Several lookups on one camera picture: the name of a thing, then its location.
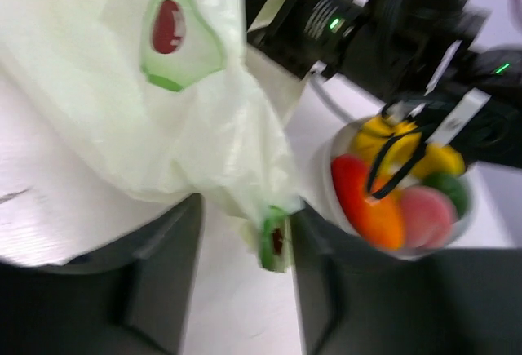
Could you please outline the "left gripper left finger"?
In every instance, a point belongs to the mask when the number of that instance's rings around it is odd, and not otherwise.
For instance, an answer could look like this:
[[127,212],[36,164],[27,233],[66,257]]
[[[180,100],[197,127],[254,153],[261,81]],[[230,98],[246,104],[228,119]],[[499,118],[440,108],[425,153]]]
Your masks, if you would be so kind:
[[179,353],[202,223],[193,194],[65,265],[2,264],[2,353]]

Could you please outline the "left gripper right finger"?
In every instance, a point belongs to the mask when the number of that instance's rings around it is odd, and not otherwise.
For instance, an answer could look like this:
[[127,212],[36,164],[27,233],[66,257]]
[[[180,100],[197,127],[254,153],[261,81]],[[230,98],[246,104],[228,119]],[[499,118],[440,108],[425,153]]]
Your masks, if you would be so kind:
[[521,252],[400,260],[305,206],[291,218],[307,354],[518,354]]

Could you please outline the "pink fake peach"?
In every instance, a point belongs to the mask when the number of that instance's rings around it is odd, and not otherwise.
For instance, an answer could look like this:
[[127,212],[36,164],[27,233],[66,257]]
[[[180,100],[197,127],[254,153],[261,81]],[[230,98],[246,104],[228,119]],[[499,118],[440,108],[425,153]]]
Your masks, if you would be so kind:
[[405,246],[409,249],[437,249],[444,246],[457,221],[451,200],[427,186],[410,186],[400,195],[405,224]]

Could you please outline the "green fake fruit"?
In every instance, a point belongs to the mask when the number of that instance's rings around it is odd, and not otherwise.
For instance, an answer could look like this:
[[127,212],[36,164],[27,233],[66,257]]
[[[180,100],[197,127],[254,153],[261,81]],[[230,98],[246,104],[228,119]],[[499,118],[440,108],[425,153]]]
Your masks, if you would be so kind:
[[467,186],[457,176],[438,171],[425,177],[422,184],[446,195],[453,203],[458,218],[462,218],[469,211],[471,198]]

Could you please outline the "orange fake fruit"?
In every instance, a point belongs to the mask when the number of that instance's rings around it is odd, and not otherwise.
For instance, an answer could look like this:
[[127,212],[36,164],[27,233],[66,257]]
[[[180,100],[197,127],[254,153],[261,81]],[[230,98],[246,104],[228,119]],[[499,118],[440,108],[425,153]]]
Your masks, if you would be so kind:
[[331,162],[334,190],[350,225],[373,246],[396,251],[405,245],[405,225],[393,196],[378,200],[366,192],[369,167],[351,154]]

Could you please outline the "yellow fake banana bunch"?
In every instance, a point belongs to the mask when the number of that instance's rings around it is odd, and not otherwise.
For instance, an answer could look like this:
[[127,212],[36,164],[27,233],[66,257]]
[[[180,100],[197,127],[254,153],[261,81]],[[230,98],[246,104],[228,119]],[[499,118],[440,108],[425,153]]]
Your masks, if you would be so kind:
[[[387,142],[387,135],[402,135],[412,131],[416,127],[414,122],[401,122],[392,126],[387,124],[381,116],[375,116],[367,121],[358,131],[351,142],[351,151],[360,159],[371,166],[378,152]],[[380,176],[390,177],[393,171],[397,171],[404,165],[414,153],[421,134],[407,135],[395,143],[383,159],[379,167]],[[418,179],[424,179],[431,173],[446,172],[459,177],[466,170],[462,155],[450,146],[438,146],[428,144],[425,156],[413,167],[410,175]]]

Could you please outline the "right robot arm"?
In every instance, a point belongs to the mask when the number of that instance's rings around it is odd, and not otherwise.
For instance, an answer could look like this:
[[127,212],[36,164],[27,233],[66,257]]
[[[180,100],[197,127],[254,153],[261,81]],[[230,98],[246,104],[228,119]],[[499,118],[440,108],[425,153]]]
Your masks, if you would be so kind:
[[[253,24],[268,0],[245,0]],[[275,65],[304,78],[316,63],[388,103],[418,104],[445,52],[457,50],[417,118],[439,126],[477,89],[486,105],[450,140],[466,162],[521,165],[521,49],[474,51],[487,15],[468,0],[284,0],[273,20],[249,29],[248,43]]]

